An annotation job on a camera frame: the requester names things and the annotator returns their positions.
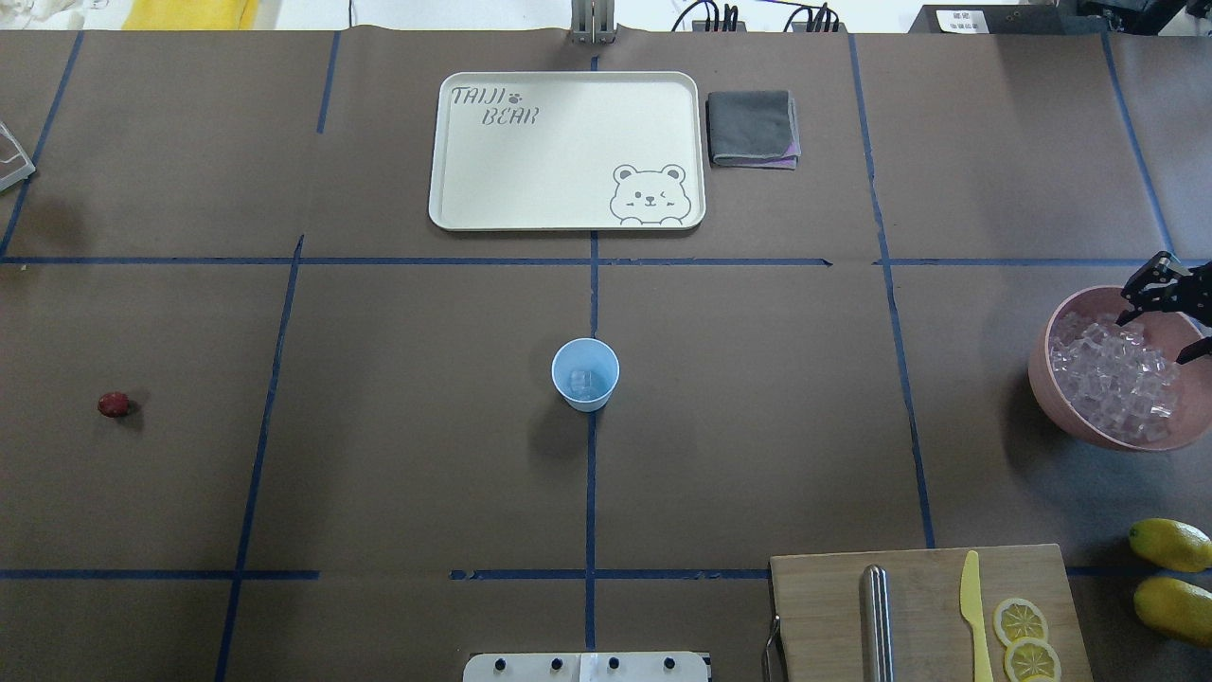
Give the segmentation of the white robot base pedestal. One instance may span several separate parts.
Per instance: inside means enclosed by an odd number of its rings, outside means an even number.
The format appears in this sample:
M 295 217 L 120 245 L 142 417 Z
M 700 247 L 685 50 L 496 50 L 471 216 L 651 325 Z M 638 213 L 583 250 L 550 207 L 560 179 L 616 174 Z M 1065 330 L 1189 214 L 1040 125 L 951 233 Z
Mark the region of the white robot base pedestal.
M 463 681 L 710 681 L 708 655 L 690 651 L 484 653 Z

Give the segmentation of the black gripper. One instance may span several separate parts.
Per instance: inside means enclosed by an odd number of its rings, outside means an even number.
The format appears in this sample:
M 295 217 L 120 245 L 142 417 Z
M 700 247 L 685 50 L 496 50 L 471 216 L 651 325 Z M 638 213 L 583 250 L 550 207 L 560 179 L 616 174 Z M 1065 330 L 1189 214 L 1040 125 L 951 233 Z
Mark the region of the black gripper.
M 1130 310 L 1117 315 L 1117 327 L 1126 327 L 1142 314 L 1185 314 L 1204 327 L 1211 328 L 1211 271 L 1191 269 L 1179 275 L 1179 262 L 1168 251 L 1159 251 L 1121 290 Z M 1178 366 L 1185 366 L 1212 353 L 1212 338 L 1199 338 L 1179 350 Z

